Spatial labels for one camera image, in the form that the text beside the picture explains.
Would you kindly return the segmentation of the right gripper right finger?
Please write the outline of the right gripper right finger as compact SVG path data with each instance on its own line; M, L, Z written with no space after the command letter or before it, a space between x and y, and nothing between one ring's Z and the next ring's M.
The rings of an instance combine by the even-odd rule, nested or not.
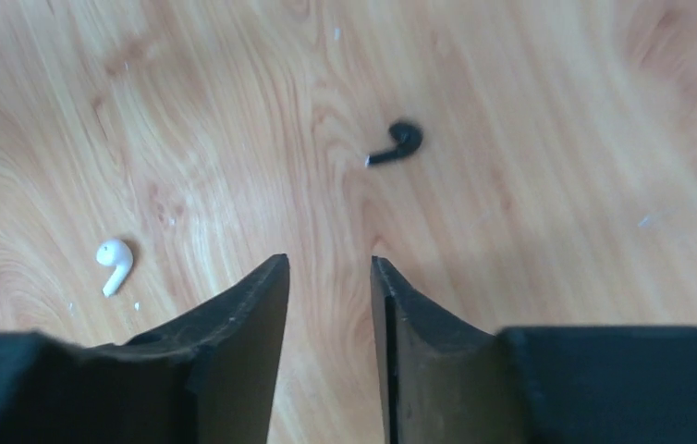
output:
M697 326L476 328L371 265L388 443L697 443Z

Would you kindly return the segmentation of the black earbud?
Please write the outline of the black earbud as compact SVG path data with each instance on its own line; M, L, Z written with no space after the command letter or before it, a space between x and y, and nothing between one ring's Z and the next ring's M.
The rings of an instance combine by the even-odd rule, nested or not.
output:
M396 162L413 155L423 143L422 128L411 121L399 120L391 124L388 134L393 140L393 146L367 156L365 165L377 167L385 163Z

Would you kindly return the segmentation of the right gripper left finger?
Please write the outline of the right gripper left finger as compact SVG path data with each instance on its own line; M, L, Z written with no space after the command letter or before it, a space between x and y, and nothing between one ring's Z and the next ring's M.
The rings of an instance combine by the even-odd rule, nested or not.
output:
M273 255L119 345L0 332L0 443L264 443L289 278Z

